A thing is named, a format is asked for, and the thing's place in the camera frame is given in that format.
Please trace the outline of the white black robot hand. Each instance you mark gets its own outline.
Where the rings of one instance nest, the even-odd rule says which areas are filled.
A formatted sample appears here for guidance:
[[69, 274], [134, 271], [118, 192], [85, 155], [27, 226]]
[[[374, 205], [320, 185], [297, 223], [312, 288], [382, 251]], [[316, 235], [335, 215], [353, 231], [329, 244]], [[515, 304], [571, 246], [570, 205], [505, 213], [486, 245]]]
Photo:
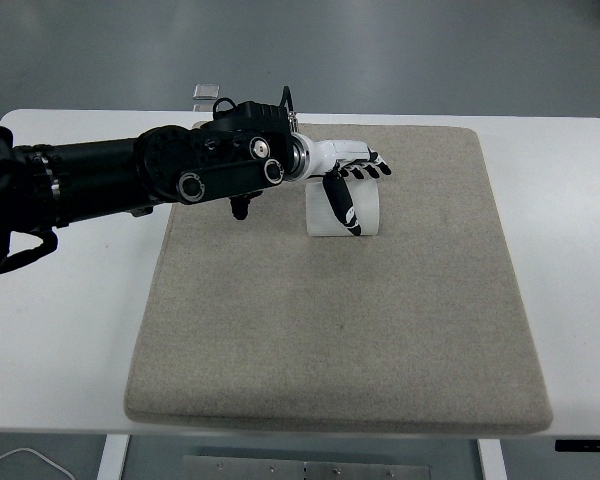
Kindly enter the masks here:
[[354, 140], [307, 142], [305, 186], [311, 237], [375, 236], [379, 232], [377, 181], [392, 174], [381, 155]]

